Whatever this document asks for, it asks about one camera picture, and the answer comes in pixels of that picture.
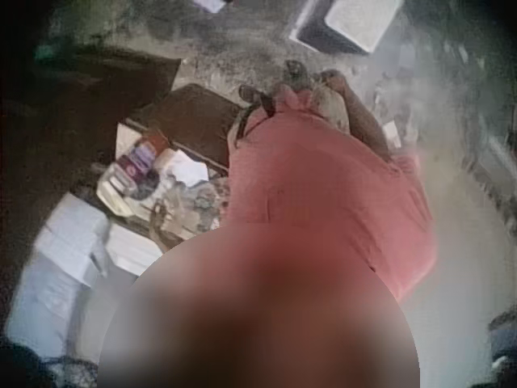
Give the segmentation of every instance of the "debris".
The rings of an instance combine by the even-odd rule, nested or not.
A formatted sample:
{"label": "debris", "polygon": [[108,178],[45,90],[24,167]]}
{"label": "debris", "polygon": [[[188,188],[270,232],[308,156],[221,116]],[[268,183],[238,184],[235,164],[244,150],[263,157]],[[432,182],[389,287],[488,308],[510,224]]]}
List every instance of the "debris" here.
{"label": "debris", "polygon": [[463,61],[463,63],[469,63],[469,53],[467,53],[465,46],[460,44],[458,46],[458,51],[460,52],[461,60]]}

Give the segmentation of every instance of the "blurred object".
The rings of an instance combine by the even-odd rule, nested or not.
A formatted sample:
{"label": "blurred object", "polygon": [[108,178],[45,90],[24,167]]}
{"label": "blurred object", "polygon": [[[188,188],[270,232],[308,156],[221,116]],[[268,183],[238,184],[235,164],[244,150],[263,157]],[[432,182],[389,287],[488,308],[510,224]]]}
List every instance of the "blurred object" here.
{"label": "blurred object", "polygon": [[373,53],[401,0],[308,0],[289,38],[324,53]]}
{"label": "blurred object", "polygon": [[216,14],[226,5],[227,1],[223,0],[192,0],[198,6],[204,8],[206,11]]}

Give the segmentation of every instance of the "white object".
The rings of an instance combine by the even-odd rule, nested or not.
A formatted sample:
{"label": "white object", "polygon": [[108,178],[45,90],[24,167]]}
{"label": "white object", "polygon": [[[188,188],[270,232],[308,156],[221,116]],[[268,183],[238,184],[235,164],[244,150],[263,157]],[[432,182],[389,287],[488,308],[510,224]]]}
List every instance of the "white object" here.
{"label": "white object", "polygon": [[166,169],[189,188],[201,181],[208,181],[206,164],[193,161],[181,150],[174,153],[170,162],[167,163]]}
{"label": "white object", "polygon": [[117,224],[111,224],[106,251],[114,265],[137,276],[162,257],[162,251],[152,240]]}
{"label": "white object", "polygon": [[116,127],[115,159],[120,158],[142,137],[141,133],[119,123]]}
{"label": "white object", "polygon": [[108,180],[97,184],[97,197],[117,216],[131,217],[135,213]]}
{"label": "white object", "polygon": [[469,53],[467,53],[467,49],[465,48],[465,46],[460,44],[458,46],[458,51],[460,52],[461,60],[463,61],[463,63],[469,63]]}
{"label": "white object", "polygon": [[362,50],[372,53],[391,24],[401,0],[337,0],[325,23]]}
{"label": "white object", "polygon": [[382,132],[386,137],[389,148],[398,149],[402,147],[401,138],[398,135],[398,129],[395,125],[395,121],[390,121],[388,124],[382,127]]}
{"label": "white object", "polygon": [[75,280],[92,286],[99,269],[106,270],[103,238],[108,227],[104,213],[67,193],[41,229],[34,249]]}
{"label": "white object", "polygon": [[86,287],[64,273],[55,263],[33,251],[23,270],[5,334],[27,346],[39,357],[66,354],[75,302]]}
{"label": "white object", "polygon": [[204,8],[208,12],[216,14],[226,5],[222,0],[192,0],[198,6]]}

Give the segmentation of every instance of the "clutter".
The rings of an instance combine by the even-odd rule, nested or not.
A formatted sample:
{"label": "clutter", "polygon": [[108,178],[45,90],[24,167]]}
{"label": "clutter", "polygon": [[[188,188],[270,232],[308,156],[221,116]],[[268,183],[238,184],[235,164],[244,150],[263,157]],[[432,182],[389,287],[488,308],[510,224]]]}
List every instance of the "clutter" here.
{"label": "clutter", "polygon": [[213,184],[208,182],[206,164],[192,160],[182,150],[165,148],[150,168],[149,160],[146,161],[147,172],[143,178],[139,176],[136,190],[133,186],[129,190],[120,190],[116,177],[119,161],[124,158],[141,159],[137,150],[149,146],[145,143],[146,139],[149,136],[142,137],[126,124],[119,125],[116,148],[122,156],[99,180],[98,197],[114,214],[136,216],[144,221],[150,220],[158,202],[165,202],[169,213],[161,228],[183,240],[210,230],[219,221],[220,197]]}

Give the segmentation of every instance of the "hand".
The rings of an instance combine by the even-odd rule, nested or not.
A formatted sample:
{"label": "hand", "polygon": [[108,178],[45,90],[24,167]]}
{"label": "hand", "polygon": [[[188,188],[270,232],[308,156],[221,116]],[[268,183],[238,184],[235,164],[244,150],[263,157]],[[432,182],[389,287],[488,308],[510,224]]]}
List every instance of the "hand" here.
{"label": "hand", "polygon": [[159,200],[154,205],[151,217],[149,219],[149,236],[152,240],[160,235],[165,216],[167,214],[166,206]]}
{"label": "hand", "polygon": [[325,70],[322,72],[321,76],[323,83],[325,83],[333,91],[338,92],[340,95],[345,93],[349,87],[347,79],[338,70]]}

